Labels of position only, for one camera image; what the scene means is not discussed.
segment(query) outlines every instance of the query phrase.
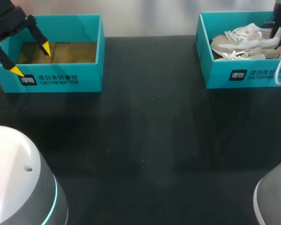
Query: white sneaker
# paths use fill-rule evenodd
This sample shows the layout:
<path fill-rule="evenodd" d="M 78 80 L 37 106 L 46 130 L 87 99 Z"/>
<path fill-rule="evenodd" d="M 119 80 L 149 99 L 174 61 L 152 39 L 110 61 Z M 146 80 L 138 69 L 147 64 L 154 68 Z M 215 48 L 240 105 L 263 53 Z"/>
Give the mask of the white sneaker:
<path fill-rule="evenodd" d="M 248 51 L 249 56 L 263 54 L 266 59 L 281 59 L 281 46 L 277 49 L 261 49 L 255 48 Z"/>
<path fill-rule="evenodd" d="M 263 54 L 257 53 L 255 55 L 249 55 L 248 52 L 241 51 L 232 53 L 223 53 L 223 58 L 217 59 L 215 61 L 225 61 L 225 60 L 265 60 L 266 57 Z"/>
<path fill-rule="evenodd" d="M 275 37 L 270 38 L 271 28 L 260 28 L 251 23 L 248 26 L 240 27 L 234 31 L 227 31 L 225 35 L 218 35 L 211 42 L 211 48 L 217 54 L 233 53 L 246 49 L 274 49 L 281 39 L 281 28 L 278 29 Z"/>

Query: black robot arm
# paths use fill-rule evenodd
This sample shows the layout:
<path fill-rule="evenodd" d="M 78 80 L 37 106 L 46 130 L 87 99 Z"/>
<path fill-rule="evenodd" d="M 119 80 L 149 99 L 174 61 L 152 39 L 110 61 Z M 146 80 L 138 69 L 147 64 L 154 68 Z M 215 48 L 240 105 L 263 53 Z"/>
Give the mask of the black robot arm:
<path fill-rule="evenodd" d="M 37 27 L 34 16 L 27 16 L 21 7 L 15 6 L 10 0 L 0 0 L 0 42 L 13 36 L 24 28 L 28 28 L 36 43 L 45 55 L 51 55 L 47 38 Z M 0 62 L 6 70 L 24 76 L 12 60 L 0 47 Z"/>

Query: shoelace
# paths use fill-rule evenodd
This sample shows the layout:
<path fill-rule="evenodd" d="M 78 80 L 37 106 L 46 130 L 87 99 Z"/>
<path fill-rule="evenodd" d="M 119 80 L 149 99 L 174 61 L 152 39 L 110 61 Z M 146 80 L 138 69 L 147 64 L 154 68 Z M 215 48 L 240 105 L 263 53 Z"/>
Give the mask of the shoelace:
<path fill-rule="evenodd" d="M 223 58 L 226 60 L 237 60 L 237 59 L 246 58 L 246 57 L 248 57 L 248 52 L 245 52 L 245 51 L 240 51 L 240 52 L 233 51 L 230 54 L 223 53 Z"/>
<path fill-rule="evenodd" d="M 237 28 L 234 31 L 225 31 L 225 35 L 228 38 L 229 41 L 237 41 L 241 39 L 248 40 L 251 33 L 244 33 L 243 31 L 240 31 L 242 28 Z M 254 34 L 258 34 L 262 38 L 261 32 L 254 32 Z"/>

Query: white robot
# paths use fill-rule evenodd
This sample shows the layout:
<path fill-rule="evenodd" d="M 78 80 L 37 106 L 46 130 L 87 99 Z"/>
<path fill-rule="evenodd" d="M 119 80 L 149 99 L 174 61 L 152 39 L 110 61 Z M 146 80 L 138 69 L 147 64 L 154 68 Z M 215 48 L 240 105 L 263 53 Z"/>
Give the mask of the white robot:
<path fill-rule="evenodd" d="M 66 196 L 35 144 L 0 127 L 0 225 L 66 225 Z"/>

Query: glowing blue strip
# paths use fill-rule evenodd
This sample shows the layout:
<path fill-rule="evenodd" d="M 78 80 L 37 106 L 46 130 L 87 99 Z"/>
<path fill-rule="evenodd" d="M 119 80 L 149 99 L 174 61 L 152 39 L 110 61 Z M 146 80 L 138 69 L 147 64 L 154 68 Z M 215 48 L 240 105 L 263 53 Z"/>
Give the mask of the glowing blue strip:
<path fill-rule="evenodd" d="M 45 225 L 48 222 L 51 214 L 53 213 L 53 210 L 54 210 L 54 207 L 55 207 L 55 204 L 56 204 L 56 200 L 57 200 L 57 182 L 56 182 L 56 179 L 55 179 L 54 175 L 53 175 L 53 177 L 54 177 L 54 180 L 55 180 L 55 198 L 54 198 L 53 206 L 52 206 L 49 214 L 47 215 L 47 218 L 44 220 L 44 222 L 41 225 Z"/>

